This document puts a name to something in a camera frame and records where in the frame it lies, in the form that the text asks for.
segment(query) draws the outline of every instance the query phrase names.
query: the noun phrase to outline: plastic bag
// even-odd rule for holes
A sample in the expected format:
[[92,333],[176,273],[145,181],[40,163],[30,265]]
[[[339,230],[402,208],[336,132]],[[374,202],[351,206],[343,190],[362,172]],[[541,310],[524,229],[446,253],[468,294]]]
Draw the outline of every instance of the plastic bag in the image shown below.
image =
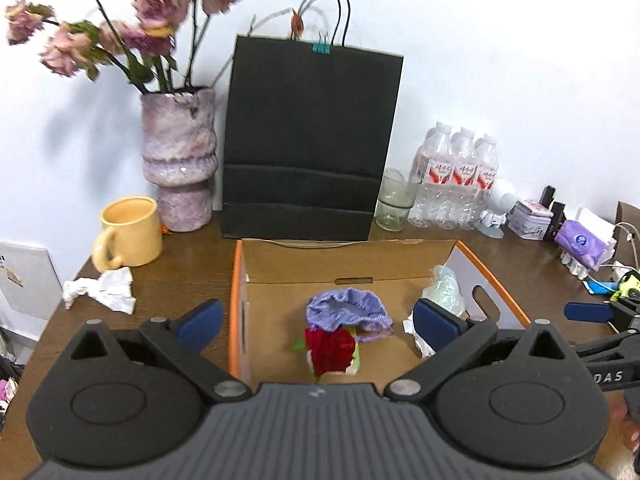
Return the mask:
[[436,265],[433,267],[436,282],[422,291],[422,297],[433,301],[454,316],[462,316],[465,311],[465,300],[460,296],[456,273],[449,267]]

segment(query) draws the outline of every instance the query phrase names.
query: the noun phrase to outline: box handle hole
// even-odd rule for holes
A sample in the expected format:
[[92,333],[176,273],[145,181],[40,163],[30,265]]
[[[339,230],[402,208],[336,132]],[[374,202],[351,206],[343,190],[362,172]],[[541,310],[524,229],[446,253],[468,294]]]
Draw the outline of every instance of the box handle hole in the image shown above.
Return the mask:
[[474,290],[471,292],[471,296],[474,298],[476,304],[480,307],[480,310],[484,312],[484,315],[491,319],[494,322],[498,322],[500,319],[500,309],[494,303],[489,295],[486,293],[486,290],[482,288],[481,285],[476,285]]
[[371,276],[362,277],[362,278],[336,278],[334,280],[336,285],[361,285],[363,283],[373,283],[373,278]]

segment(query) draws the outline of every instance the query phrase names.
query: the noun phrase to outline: teal binder clip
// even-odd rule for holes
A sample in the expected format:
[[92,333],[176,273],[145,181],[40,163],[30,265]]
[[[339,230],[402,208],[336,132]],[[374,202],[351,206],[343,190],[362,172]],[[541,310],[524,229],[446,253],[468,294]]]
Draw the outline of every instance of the teal binder clip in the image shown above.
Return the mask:
[[318,32],[318,42],[311,45],[311,51],[316,54],[331,54],[331,44],[328,43],[328,34],[324,33],[324,39],[322,34]]

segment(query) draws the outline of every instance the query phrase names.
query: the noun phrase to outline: green leaf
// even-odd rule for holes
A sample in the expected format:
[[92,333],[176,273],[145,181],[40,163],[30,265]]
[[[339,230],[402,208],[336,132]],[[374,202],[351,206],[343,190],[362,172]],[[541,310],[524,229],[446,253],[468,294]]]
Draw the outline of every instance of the green leaf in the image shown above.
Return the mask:
[[306,342],[304,339],[298,339],[295,343],[293,343],[293,345],[291,345],[291,348],[289,348],[289,350],[293,351],[293,352],[300,352],[301,350],[306,350]]
[[89,53],[89,59],[91,59],[91,61],[93,61],[94,63],[99,63],[101,65],[111,64],[111,59],[109,59],[107,52],[97,47],[91,48],[91,52]]
[[94,64],[91,64],[86,68],[86,76],[91,81],[95,81],[96,79],[98,79],[99,75],[100,75],[100,71],[98,70],[98,67],[95,66]]
[[27,5],[27,12],[30,12],[31,14],[39,14],[40,16],[42,16],[43,18],[50,18],[51,16],[53,16],[55,14],[55,11],[53,10],[53,7],[49,7],[46,5],[41,5],[41,4],[28,4]]
[[154,65],[154,57],[149,54],[141,54],[142,63],[144,66],[152,67]]
[[80,32],[84,32],[92,44],[96,44],[100,38],[100,29],[96,27],[89,20],[82,20],[81,22],[69,23],[69,28],[71,29],[71,33],[78,34]]
[[148,67],[138,61],[138,58],[131,54],[127,56],[129,60],[129,73],[133,82],[149,83],[154,80],[154,73]]
[[175,71],[178,70],[178,63],[171,56],[171,54],[168,54],[167,56],[164,56],[164,58],[166,59],[166,62],[169,64],[169,67],[171,68],[171,70],[175,70]]

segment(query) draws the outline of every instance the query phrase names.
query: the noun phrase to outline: bag handle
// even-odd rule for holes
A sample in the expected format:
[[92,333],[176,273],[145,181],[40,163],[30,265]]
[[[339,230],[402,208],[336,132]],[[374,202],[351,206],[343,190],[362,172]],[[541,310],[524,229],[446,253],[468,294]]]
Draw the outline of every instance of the bag handle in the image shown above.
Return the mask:
[[[306,12],[306,10],[311,7],[318,0],[302,0],[300,3],[300,7],[298,8],[298,14],[300,17]],[[340,27],[340,21],[342,20],[342,4],[340,0],[336,0],[338,2],[338,23],[335,25],[334,35],[331,38],[331,45],[333,46],[336,34],[338,33],[338,28]],[[344,46],[344,41],[347,37],[347,31],[349,30],[349,22],[351,21],[351,1],[347,1],[347,21],[344,25],[344,32],[342,34],[342,46]]]

